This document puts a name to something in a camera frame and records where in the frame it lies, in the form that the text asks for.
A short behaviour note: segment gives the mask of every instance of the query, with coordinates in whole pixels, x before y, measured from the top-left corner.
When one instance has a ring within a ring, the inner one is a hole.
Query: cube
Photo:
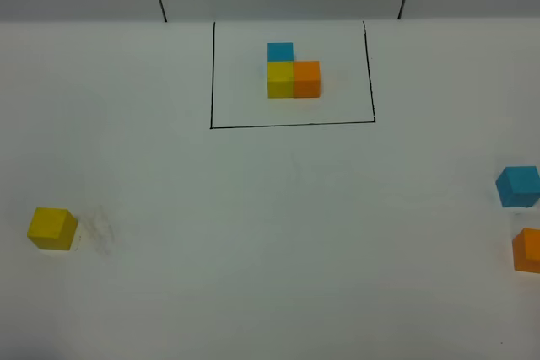
[[[27,236],[40,249],[69,250],[76,229],[68,210],[37,207]]]
[[[269,62],[292,62],[294,61],[294,51],[292,42],[269,42],[268,43]]]
[[[267,66],[268,98],[293,97],[294,69],[292,62],[269,62]]]
[[[495,184],[503,207],[532,207],[540,198],[536,166],[508,166]]]
[[[321,96],[321,67],[318,61],[294,62],[294,97]]]
[[[512,241],[514,269],[540,273],[540,230],[524,228]]]

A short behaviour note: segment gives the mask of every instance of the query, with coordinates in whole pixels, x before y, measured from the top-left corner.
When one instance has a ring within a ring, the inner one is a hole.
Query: wooden block
[[[524,228],[512,241],[514,269],[540,273],[540,230]]]
[[[69,250],[76,229],[68,210],[37,207],[27,236],[40,249]]]
[[[321,67],[318,61],[294,62],[294,97],[321,97]]]
[[[267,78],[269,99],[288,99],[294,96],[293,62],[269,62]]]

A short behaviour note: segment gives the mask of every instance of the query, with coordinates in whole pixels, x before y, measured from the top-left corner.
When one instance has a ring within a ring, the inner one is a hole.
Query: blue cube
[[[508,166],[495,184],[503,207],[532,207],[540,198],[536,166]]]
[[[292,62],[294,61],[294,51],[292,42],[269,42],[268,43],[269,62]]]

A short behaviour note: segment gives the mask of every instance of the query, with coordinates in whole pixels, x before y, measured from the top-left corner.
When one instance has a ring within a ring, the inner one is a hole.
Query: yellow cube
[[[293,62],[269,62],[267,77],[269,99],[288,99],[294,97]]]
[[[37,207],[27,236],[40,249],[69,250],[77,220],[68,210]]]

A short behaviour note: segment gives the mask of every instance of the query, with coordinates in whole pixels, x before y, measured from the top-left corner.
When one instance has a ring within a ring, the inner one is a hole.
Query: orange cube
[[[512,241],[514,269],[540,273],[540,229],[524,228]]]
[[[318,61],[294,62],[294,97],[321,96],[321,69]]]

